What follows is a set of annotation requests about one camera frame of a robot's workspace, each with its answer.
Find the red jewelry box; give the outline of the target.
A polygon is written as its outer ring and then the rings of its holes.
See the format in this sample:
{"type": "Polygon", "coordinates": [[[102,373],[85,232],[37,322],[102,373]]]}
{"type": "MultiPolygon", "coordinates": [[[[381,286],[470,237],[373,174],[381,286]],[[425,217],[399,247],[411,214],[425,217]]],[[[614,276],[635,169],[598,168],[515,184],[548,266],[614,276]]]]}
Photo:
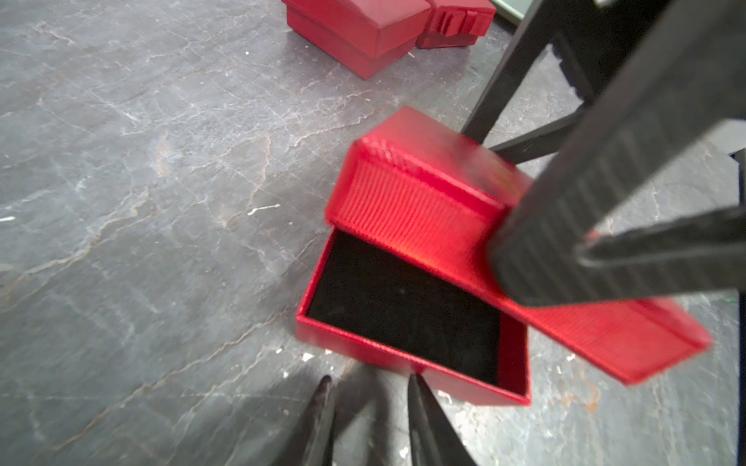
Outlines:
{"type": "Polygon", "coordinates": [[[296,314],[300,341],[473,405],[528,406],[526,324],[407,261],[334,230],[296,314]]]}

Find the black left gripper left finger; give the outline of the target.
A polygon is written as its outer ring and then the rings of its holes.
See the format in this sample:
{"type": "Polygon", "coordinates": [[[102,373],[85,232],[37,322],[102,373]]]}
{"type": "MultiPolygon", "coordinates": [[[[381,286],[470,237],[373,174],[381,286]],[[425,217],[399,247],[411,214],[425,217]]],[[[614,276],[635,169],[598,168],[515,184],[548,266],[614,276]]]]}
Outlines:
{"type": "Polygon", "coordinates": [[[332,464],[336,399],[336,384],[330,375],[324,375],[272,465],[332,464]]]}

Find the mint green toaster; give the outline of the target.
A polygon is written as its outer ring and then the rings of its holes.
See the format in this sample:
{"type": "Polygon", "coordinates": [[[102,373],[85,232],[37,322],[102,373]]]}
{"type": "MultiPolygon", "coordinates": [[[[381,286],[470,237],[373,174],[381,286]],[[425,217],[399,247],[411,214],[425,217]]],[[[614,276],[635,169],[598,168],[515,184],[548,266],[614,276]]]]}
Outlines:
{"type": "Polygon", "coordinates": [[[514,25],[520,24],[532,5],[532,0],[491,0],[491,2],[495,5],[497,13],[514,25]]]}

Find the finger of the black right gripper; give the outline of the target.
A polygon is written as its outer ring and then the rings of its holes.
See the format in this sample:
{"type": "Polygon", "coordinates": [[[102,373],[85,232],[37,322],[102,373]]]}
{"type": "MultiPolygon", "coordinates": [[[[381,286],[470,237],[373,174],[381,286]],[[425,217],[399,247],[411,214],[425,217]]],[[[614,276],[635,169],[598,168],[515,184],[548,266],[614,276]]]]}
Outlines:
{"type": "Polygon", "coordinates": [[[743,207],[615,236],[594,229],[699,136],[744,113],[744,3],[671,3],[493,236],[500,287],[530,307],[743,289],[743,207]]]}
{"type": "Polygon", "coordinates": [[[582,104],[572,114],[492,147],[512,164],[556,153],[611,83],[669,2],[534,1],[462,134],[482,144],[542,50],[550,45],[582,104]]]}

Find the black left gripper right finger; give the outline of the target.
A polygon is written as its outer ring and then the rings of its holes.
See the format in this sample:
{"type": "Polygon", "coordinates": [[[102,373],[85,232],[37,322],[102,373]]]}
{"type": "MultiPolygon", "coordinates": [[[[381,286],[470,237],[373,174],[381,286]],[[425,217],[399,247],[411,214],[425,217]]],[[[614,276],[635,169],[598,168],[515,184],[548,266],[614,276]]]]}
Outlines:
{"type": "Polygon", "coordinates": [[[420,374],[413,373],[409,377],[407,406],[414,466],[476,466],[420,374]]]}

